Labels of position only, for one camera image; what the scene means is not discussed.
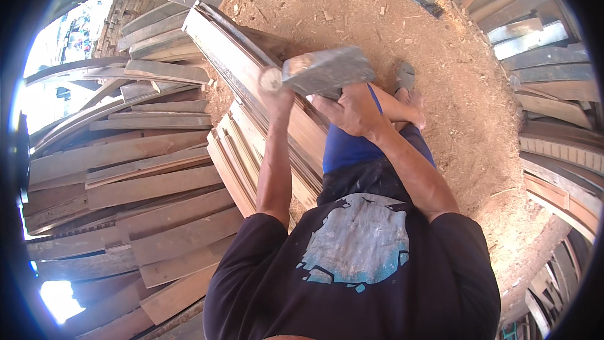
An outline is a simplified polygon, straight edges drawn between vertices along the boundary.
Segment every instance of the forearm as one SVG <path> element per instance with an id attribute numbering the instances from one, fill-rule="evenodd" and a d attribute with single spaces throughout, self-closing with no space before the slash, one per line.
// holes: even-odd
<path id="1" fill-rule="evenodd" d="M 289 118 L 270 122 L 256 193 L 256 211 L 276 217 L 286 229 L 292 199 L 288 124 Z"/>
<path id="2" fill-rule="evenodd" d="M 429 222 L 444 213 L 459 213 L 453 193 L 440 173 L 389 124 L 368 137 L 394 166 L 413 204 Z"/>

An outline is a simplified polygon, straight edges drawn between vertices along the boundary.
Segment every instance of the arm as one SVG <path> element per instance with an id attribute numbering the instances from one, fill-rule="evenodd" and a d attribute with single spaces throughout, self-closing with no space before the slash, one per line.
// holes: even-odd
<path id="1" fill-rule="evenodd" d="M 275 217 L 285 229 L 289 227 L 292 200 L 288 125 L 294 96 L 294 91 L 287 87 L 279 92 L 261 92 L 262 101 L 269 112 L 269 128 L 258 178 L 256 211 Z"/>
<path id="2" fill-rule="evenodd" d="M 344 132 L 366 137 L 382 150 L 394 166 L 413 204 L 429 222 L 443 213 L 459 212 L 453 193 L 443 177 L 380 114 L 366 84 L 344 87 L 337 102 L 314 95 L 312 103 Z"/>

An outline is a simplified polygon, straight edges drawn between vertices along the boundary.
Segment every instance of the foot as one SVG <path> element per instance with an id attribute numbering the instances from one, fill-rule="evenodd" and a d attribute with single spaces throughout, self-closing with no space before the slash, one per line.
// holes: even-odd
<path id="1" fill-rule="evenodd" d="M 416 115 L 411 121 L 419 130 L 426 127 L 426 117 L 423 113 L 423 94 L 418 89 L 413 87 L 415 82 L 415 72 L 413 67 L 408 63 L 402 63 L 396 77 L 397 90 L 394 93 L 394 98 L 414 109 Z M 397 122 L 396 130 L 401 131 L 408 122 Z"/>

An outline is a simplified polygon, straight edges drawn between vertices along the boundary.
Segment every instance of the man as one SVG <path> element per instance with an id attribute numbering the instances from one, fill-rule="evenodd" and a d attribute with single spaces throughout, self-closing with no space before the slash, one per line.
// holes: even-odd
<path id="1" fill-rule="evenodd" d="M 262 94 L 269 131 L 258 214 L 212 278 L 207 339 L 495 337 L 500 296 L 486 241 L 457 214 L 435 168 L 413 82 L 402 64 L 396 98 L 369 84 L 344 87 L 337 102 L 309 98 L 332 123 L 323 191 L 289 236 L 294 93 Z"/>

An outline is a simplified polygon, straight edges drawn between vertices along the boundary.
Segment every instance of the hand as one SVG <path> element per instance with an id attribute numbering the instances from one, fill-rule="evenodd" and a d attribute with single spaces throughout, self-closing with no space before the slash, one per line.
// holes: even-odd
<path id="1" fill-rule="evenodd" d="M 289 114 L 294 105 L 295 92 L 282 86 L 278 91 L 267 91 L 258 86 L 258 94 L 268 112 L 269 122 L 289 121 Z"/>
<path id="2" fill-rule="evenodd" d="M 344 87 L 337 102 L 318 94 L 313 94 L 309 100 L 332 124 L 355 137 L 371 140 L 372 135 L 384 126 L 391 127 L 379 112 L 366 83 Z"/>

